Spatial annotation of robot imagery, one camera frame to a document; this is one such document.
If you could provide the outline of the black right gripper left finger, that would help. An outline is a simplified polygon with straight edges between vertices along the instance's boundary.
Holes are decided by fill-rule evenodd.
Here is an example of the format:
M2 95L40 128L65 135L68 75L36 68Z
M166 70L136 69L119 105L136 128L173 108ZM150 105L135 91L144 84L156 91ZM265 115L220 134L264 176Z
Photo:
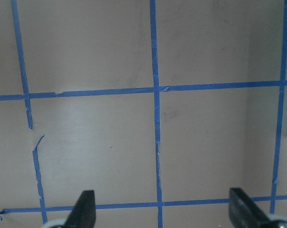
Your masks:
M94 190L84 190L69 214L65 228L93 228L96 222Z

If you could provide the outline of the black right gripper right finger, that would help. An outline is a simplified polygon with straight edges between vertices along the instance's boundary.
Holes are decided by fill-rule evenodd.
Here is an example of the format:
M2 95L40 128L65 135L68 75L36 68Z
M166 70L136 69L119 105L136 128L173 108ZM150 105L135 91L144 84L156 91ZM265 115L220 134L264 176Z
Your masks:
M229 190L229 219L235 228L277 228L241 188Z

